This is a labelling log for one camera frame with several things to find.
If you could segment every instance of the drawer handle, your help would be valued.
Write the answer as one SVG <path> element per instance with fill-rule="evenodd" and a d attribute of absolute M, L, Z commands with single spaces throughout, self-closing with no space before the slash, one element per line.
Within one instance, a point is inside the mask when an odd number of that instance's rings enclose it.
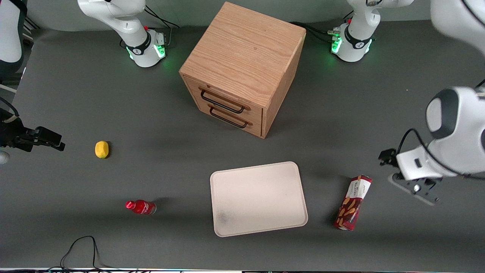
<path fill-rule="evenodd" d="M 206 93 L 206 91 L 205 91 L 205 90 L 203 90 L 203 89 L 201 89 L 201 90 L 202 90 L 202 92 L 200 93 L 200 96 L 201 96 L 201 97 L 202 97 L 204 100 L 206 100 L 206 101 L 208 101 L 208 102 L 210 102 L 210 103 L 213 103 L 213 104 L 217 105 L 217 106 L 218 106 L 218 107 L 220 107 L 220 108 L 224 108 L 225 110 L 227 110 L 227 111 L 231 111 L 232 113 L 236 113 L 236 114 L 240 114 L 240 113 L 242 113 L 242 112 L 244 111 L 244 106 L 241 106 L 241 109 L 240 109 L 240 110 L 236 110 L 236 109 L 232 109 L 231 107 L 227 107 L 227 106 L 225 106 L 225 105 L 223 105 L 223 104 L 220 104 L 220 103 L 218 103 L 218 102 L 216 102 L 216 101 L 213 101 L 213 100 L 211 100 L 211 99 L 209 99 L 209 98 L 206 98 L 206 97 L 204 97 L 204 94 Z"/>
<path fill-rule="evenodd" d="M 213 117 L 216 117 L 216 118 L 218 118 L 218 119 L 220 119 L 220 120 L 222 120 L 222 121 L 225 121 L 225 122 L 227 122 L 227 123 L 229 123 L 229 124 L 231 124 L 231 125 L 234 125 L 234 126 L 236 126 L 236 127 L 238 127 L 238 128 L 241 128 L 241 129 L 246 128 L 247 123 L 248 123 L 247 121 L 244 123 L 244 125 L 239 125 L 239 124 L 237 124 L 237 123 L 235 123 L 235 122 L 232 122 L 232 121 L 230 121 L 230 120 L 228 120 L 228 119 L 225 119 L 225 118 L 223 118 L 223 117 L 221 117 L 221 116 L 219 116 L 219 115 L 214 114 L 214 113 L 212 112 L 213 110 L 214 110 L 214 107 L 211 107 L 211 108 L 210 108 L 210 111 L 209 111 L 209 113 L 210 113 L 210 114 L 211 114 Z"/>

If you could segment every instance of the gray table surface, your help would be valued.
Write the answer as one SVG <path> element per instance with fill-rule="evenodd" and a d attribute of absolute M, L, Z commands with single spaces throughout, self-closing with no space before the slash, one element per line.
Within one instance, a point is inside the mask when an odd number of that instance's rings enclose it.
<path fill-rule="evenodd" d="M 322 24 L 323 29 L 332 24 Z M 426 132 L 425 108 L 450 85 L 483 79 L 477 50 L 429 21 L 385 22 L 365 58 L 331 55 L 308 35 L 267 139 L 202 114 L 178 69 L 204 28 L 173 33 L 168 58 L 139 68 L 107 32 L 37 33 L 14 100 L 26 126 L 63 136 L 64 152 L 6 149 L 0 166 L 0 267 L 58 265 L 93 235 L 103 261 L 130 268 L 287 271 L 447 271 L 485 268 L 485 184 L 446 179 L 431 207 L 387 181 L 381 150 Z M 99 140 L 112 155 L 94 154 Z M 404 148 L 417 146 L 411 137 Z M 219 238 L 212 226 L 214 171 L 294 161 L 309 220 L 304 227 Z M 373 184 L 353 232 L 332 227 L 349 177 Z M 153 216 L 124 208 L 157 200 Z M 66 260 L 90 267 L 81 241 Z"/>

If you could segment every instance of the wooden cabinet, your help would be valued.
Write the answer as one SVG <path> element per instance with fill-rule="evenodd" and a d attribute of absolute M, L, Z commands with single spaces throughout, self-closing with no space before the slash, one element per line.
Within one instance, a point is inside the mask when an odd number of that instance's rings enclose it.
<path fill-rule="evenodd" d="M 265 138 L 295 77 L 305 34 L 226 2 L 179 72 L 200 111 Z"/>

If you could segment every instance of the lemon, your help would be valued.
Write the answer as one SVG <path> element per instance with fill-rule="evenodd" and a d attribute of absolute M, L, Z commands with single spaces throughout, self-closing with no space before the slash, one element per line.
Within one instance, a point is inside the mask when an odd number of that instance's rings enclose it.
<path fill-rule="evenodd" d="M 106 158 L 110 152 L 110 148 L 108 147 L 108 143 L 106 141 L 100 141 L 96 143 L 94 151 L 97 157 Z"/>

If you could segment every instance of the plastic tray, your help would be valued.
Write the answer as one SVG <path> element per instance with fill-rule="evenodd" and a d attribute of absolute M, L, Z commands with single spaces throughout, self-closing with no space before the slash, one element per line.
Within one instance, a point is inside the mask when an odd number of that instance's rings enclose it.
<path fill-rule="evenodd" d="M 294 162 L 216 171 L 210 189 L 214 231 L 220 237 L 299 227 L 308 221 Z"/>

